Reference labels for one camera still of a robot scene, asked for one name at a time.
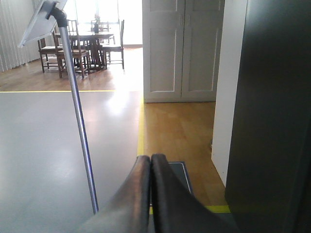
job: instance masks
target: chair backrest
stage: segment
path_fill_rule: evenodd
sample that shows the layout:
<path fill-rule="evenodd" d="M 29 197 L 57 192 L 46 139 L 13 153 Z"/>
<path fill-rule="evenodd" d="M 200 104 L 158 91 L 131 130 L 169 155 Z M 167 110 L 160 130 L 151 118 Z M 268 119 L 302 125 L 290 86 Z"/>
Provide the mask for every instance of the chair backrest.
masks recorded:
<path fill-rule="evenodd" d="M 55 54 L 58 54 L 58 51 L 62 50 L 62 48 L 59 47 L 59 41 L 58 38 L 55 36 L 55 31 L 52 32 L 54 44 L 55 44 Z"/>
<path fill-rule="evenodd" d="M 99 23 L 99 31 L 108 32 L 109 31 L 109 22 L 100 22 Z"/>
<path fill-rule="evenodd" d="M 41 51 L 42 48 L 46 47 L 45 38 L 38 40 L 38 47 L 39 51 Z"/>
<path fill-rule="evenodd" d="M 124 32 L 124 20 L 121 21 L 121 32 L 120 32 L 121 48 L 123 48 L 123 32 Z"/>
<path fill-rule="evenodd" d="M 78 49 L 79 53 L 81 53 L 81 41 L 80 41 L 79 31 L 78 31 L 78 21 L 67 19 L 67 23 L 68 23 L 67 29 L 69 33 L 71 50 L 73 52 L 73 50 Z"/>
<path fill-rule="evenodd" d="M 57 26 L 57 25 L 55 25 L 55 27 L 54 27 L 54 31 L 52 32 L 53 39 L 54 39 L 54 37 L 55 37 L 55 33 L 59 33 L 59 28 L 58 28 L 58 26 Z M 55 42 L 55 39 L 54 39 L 54 44 L 55 44 L 56 46 L 60 46 L 61 39 L 60 39 L 59 37 L 57 37 L 56 39 L 57 39 L 57 41 L 56 41 L 56 42 Z"/>
<path fill-rule="evenodd" d="M 94 31 L 96 20 L 91 20 L 91 32 Z"/>

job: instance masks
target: dining table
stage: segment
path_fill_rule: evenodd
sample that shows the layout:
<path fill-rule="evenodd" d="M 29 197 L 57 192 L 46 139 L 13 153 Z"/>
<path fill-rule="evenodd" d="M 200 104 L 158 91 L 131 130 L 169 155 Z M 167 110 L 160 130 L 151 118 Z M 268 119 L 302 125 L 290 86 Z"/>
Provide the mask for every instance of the dining table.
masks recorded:
<path fill-rule="evenodd" d="M 69 36 L 70 40 L 78 40 L 85 43 L 86 48 L 90 51 L 91 70 L 104 69 L 106 61 L 104 60 L 103 50 L 100 44 L 101 40 L 109 40 L 114 34 L 111 32 L 89 32 L 79 31 Z M 55 33 L 57 38 L 60 38 L 60 33 Z"/>

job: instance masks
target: black mat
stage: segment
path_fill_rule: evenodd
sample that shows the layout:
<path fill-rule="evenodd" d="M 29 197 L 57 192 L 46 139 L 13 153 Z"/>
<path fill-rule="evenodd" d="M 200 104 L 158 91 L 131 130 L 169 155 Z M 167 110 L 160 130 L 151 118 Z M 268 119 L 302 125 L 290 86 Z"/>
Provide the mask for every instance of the black mat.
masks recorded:
<path fill-rule="evenodd" d="M 191 194 L 193 194 L 185 162 L 169 162 L 169 165 L 184 187 L 188 189 Z"/>

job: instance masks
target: double door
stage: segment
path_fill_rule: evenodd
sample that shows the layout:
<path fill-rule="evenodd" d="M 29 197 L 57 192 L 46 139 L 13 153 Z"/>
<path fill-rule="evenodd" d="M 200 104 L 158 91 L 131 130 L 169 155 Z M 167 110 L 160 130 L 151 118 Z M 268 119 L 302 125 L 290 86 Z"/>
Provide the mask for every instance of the double door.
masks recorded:
<path fill-rule="evenodd" d="M 143 0 L 146 102 L 215 101 L 224 0 Z"/>

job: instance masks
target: gray vinyl floor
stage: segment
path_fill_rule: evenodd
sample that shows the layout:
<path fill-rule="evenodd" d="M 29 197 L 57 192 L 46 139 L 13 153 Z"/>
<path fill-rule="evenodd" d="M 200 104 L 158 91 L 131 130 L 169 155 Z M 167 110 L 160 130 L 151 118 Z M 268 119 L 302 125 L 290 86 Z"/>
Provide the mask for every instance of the gray vinyl floor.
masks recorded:
<path fill-rule="evenodd" d="M 135 162 L 140 93 L 80 95 L 101 208 Z M 0 93 L 0 232 L 70 233 L 92 215 L 71 93 Z"/>

